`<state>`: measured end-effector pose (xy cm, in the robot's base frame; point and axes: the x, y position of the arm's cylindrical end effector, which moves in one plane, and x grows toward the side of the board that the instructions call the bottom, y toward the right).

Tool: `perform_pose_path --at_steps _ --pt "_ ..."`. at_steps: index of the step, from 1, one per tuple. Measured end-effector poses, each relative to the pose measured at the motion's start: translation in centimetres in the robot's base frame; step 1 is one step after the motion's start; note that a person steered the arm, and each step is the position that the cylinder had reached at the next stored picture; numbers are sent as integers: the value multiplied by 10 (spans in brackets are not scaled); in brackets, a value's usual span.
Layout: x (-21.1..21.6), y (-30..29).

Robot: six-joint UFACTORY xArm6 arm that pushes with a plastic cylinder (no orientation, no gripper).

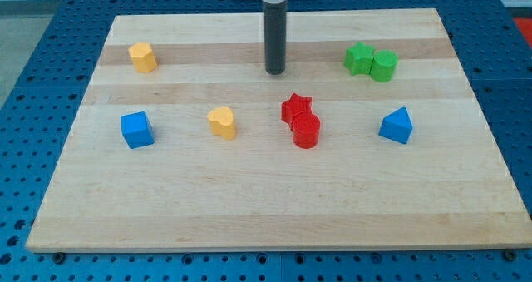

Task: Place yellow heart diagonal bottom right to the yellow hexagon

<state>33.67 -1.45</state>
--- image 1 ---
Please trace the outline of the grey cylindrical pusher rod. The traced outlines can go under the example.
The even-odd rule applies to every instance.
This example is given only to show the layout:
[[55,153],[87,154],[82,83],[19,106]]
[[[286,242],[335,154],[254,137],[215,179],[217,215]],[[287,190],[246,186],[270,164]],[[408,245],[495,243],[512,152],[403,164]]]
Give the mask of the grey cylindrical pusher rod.
[[287,1],[264,4],[265,70],[271,75],[285,71],[287,6]]

